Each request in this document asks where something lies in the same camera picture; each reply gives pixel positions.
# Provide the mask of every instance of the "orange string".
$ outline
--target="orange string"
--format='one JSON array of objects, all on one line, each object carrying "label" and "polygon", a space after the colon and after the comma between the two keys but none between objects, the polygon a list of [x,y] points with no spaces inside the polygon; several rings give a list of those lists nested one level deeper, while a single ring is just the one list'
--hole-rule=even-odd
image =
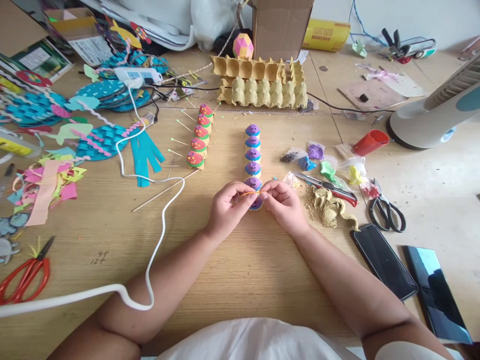
[{"label": "orange string", "polygon": [[260,193],[266,193],[267,191],[249,191],[244,193],[243,195],[240,195],[240,197],[248,195],[248,194],[260,194]]}]

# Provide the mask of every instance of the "yellow container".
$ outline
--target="yellow container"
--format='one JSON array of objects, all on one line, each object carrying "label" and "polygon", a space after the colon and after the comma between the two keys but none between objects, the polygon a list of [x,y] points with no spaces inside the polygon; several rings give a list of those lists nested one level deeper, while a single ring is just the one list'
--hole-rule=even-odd
[{"label": "yellow container", "polygon": [[349,34],[349,23],[310,19],[302,47],[336,53],[344,47]]}]

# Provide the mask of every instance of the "white wall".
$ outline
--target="white wall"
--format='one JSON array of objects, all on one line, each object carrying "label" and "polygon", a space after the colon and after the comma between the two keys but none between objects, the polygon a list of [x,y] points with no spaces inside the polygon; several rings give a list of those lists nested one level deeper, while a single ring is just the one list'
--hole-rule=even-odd
[{"label": "white wall", "polygon": [[[351,6],[352,0],[315,0],[311,18],[348,23]],[[356,8],[367,33],[384,42],[383,28],[392,38],[398,29],[400,40],[434,38],[439,50],[461,48],[480,35],[479,0],[356,0]],[[352,33],[361,33],[353,10],[350,23]]]}]

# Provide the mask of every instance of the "black scissors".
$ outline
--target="black scissors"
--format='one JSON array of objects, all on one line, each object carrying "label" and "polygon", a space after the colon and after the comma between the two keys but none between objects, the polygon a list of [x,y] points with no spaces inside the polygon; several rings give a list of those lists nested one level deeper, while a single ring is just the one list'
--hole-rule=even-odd
[{"label": "black scissors", "polygon": [[[382,192],[382,188],[380,187],[377,179],[373,179],[373,183],[377,186],[378,192],[380,196],[370,201],[370,206],[368,207],[368,212],[370,214],[371,222],[374,223],[379,229],[383,231],[390,231],[390,228],[393,229],[394,232],[403,233],[405,228],[407,227],[407,223],[405,222],[404,214],[392,203],[390,203],[385,197]],[[381,226],[378,222],[377,218],[375,217],[374,207],[378,209],[381,217],[383,218],[383,222],[385,223],[385,227]],[[395,226],[392,213],[396,213],[397,219],[399,219],[400,228]]]}]

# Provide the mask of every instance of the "power strip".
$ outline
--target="power strip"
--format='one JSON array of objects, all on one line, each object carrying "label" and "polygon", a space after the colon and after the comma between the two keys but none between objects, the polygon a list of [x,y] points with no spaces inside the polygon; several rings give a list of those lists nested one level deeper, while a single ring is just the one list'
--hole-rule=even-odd
[{"label": "power strip", "polygon": [[151,67],[116,67],[115,75],[122,82],[134,79],[153,79],[153,83],[156,84],[163,80],[162,74]]}]

